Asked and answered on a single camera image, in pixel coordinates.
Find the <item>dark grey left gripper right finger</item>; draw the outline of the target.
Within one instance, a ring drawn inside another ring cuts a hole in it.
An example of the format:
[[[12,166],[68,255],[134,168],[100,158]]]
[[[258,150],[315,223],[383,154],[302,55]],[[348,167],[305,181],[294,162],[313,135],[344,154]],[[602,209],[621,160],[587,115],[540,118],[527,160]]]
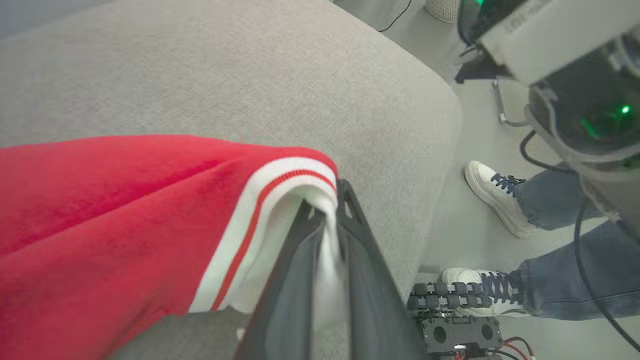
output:
[[[345,251],[352,360],[426,360],[415,321],[398,291],[354,188],[337,182],[337,234]]]

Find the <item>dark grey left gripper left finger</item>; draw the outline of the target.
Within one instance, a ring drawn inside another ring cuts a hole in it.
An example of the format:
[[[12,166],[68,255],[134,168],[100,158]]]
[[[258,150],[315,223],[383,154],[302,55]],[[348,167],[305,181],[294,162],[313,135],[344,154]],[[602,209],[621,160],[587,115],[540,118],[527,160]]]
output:
[[[325,214],[302,201],[253,316],[237,360],[309,360],[313,344],[314,280]]]

